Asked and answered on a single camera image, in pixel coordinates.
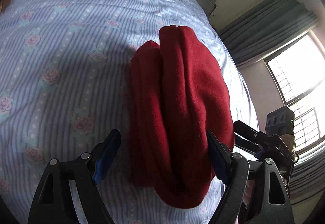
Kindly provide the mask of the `person's right hand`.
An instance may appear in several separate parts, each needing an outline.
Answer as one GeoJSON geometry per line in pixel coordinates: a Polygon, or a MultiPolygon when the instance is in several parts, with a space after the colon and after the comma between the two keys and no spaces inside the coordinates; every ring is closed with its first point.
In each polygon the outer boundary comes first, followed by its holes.
{"type": "Polygon", "coordinates": [[[255,185],[254,180],[247,181],[246,189],[243,196],[243,202],[241,204],[240,212],[236,218],[235,224],[244,223],[244,221],[246,221],[247,219],[254,185],[255,185]]]}

